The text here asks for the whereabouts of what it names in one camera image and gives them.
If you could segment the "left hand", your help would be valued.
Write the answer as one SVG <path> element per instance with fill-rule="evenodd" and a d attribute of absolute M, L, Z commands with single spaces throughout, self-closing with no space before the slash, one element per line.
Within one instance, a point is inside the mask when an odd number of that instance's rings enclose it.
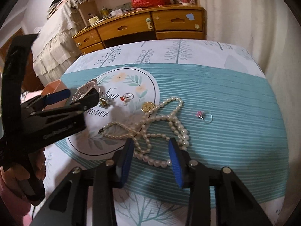
<path fill-rule="evenodd" d="M 33 178 L 38 178 L 38 181 L 43 181 L 46 176 L 46 158 L 44 151 L 45 148 L 42 148 L 29 155 L 34 169 Z M 20 199 L 23 199 L 25 197 L 25 192 L 19 185 L 19 182 L 24 182 L 30 177 L 30 172 L 19 164 L 14 164 L 6 171 L 1 167 L 1 180 L 3 181 L 3 185 L 5 185 L 10 192 L 12 192 Z"/>

